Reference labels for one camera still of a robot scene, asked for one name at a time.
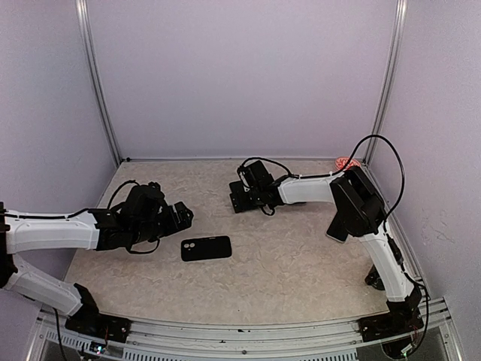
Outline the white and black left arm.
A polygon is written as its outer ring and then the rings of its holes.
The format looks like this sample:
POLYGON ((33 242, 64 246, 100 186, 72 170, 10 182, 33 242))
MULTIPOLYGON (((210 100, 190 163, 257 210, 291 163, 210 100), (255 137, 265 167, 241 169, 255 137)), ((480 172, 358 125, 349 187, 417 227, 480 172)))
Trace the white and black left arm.
POLYGON ((188 229, 194 214, 183 202, 169 205, 158 183, 134 185, 126 200, 112 208, 84 208, 73 214, 23 214, 1 210, 1 287, 49 305, 91 335, 105 327, 90 291, 69 284, 26 262, 31 250, 123 248, 134 253, 142 242, 188 229))

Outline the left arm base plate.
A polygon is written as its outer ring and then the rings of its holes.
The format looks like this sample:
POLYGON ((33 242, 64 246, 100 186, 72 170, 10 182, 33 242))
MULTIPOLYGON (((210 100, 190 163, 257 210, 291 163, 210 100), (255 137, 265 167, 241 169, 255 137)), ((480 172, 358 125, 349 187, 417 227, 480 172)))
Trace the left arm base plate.
POLYGON ((67 317, 65 328, 105 341, 125 344, 131 329, 130 319, 102 314, 86 287, 77 283, 74 287, 80 294, 80 309, 67 317))

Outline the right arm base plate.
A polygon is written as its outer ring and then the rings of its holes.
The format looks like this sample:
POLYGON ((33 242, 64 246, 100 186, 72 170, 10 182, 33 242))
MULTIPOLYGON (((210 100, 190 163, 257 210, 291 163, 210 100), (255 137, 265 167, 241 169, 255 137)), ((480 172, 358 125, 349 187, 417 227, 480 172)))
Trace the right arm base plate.
POLYGON ((376 341, 413 332, 424 326, 418 305, 387 301, 388 311, 358 320, 363 342, 376 341))

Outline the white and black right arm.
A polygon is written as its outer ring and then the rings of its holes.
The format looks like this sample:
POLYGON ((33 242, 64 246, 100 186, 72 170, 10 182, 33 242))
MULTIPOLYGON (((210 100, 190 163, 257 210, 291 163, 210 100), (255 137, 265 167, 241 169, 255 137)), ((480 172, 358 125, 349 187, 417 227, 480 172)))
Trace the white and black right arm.
POLYGON ((384 326, 399 334, 414 319, 422 294, 407 274, 404 258, 390 235, 384 201, 358 166, 319 176, 285 174, 274 178, 260 159, 237 169, 239 179, 229 184, 230 199, 237 213, 260 209, 273 214, 283 205, 332 203, 336 213, 326 232, 336 241, 357 238, 370 255, 383 282, 390 310, 384 326))

